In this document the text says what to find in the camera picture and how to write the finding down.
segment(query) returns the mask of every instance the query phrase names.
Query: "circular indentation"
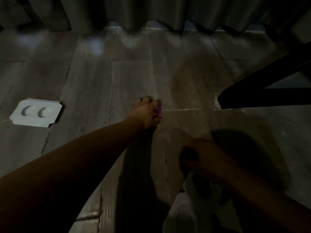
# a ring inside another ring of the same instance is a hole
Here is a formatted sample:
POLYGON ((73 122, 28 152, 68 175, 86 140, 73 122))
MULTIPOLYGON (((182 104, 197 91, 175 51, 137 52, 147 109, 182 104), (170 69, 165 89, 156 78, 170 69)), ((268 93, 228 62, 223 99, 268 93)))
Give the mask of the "circular indentation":
POLYGON ((37 107, 33 105, 28 105, 21 111, 22 116, 33 116, 36 114, 37 107))
POLYGON ((46 118, 46 117, 49 117, 51 115, 51 113, 52 113, 51 108, 43 107, 43 108, 39 109, 38 116, 40 118, 46 118))

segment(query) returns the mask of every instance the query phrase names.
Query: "black metal frame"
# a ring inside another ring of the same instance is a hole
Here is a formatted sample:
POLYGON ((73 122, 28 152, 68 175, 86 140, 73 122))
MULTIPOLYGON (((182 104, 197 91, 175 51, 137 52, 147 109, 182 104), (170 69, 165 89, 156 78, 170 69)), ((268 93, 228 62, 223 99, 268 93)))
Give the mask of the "black metal frame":
POLYGON ((266 89, 298 71, 311 72, 311 42, 223 90, 218 102, 222 109, 311 104, 311 88, 266 89))

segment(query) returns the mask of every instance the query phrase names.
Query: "person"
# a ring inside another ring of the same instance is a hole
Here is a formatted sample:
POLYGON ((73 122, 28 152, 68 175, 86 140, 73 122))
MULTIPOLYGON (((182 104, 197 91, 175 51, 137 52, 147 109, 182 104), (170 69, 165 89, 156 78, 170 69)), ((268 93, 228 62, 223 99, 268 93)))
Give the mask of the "person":
MULTIPOLYGON (((81 136, 0 179, 0 232, 68 232, 89 196, 133 137, 156 126, 161 101, 138 98, 122 122, 81 136)), ((212 141, 192 139, 193 172, 216 182, 279 229, 310 232, 311 211, 243 169, 212 141)))

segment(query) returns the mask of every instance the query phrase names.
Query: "curtain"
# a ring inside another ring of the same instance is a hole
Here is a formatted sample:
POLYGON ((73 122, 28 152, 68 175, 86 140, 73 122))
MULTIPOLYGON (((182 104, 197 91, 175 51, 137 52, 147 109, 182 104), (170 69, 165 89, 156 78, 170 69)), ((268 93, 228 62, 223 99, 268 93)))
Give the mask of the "curtain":
POLYGON ((0 25, 13 28, 41 21, 50 31, 86 34, 109 21, 130 32, 149 20, 183 30, 189 20, 208 31, 223 27, 243 32, 258 23, 282 33, 310 6, 311 0, 0 0, 0 25))

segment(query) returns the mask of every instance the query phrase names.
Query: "purple object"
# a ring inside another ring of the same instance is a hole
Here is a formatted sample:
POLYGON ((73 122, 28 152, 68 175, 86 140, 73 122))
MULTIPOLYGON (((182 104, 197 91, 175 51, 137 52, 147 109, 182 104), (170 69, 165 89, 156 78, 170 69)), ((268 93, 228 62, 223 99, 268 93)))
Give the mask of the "purple object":
POLYGON ((153 117, 162 118, 162 104, 155 108, 155 110, 153 111, 153 117))

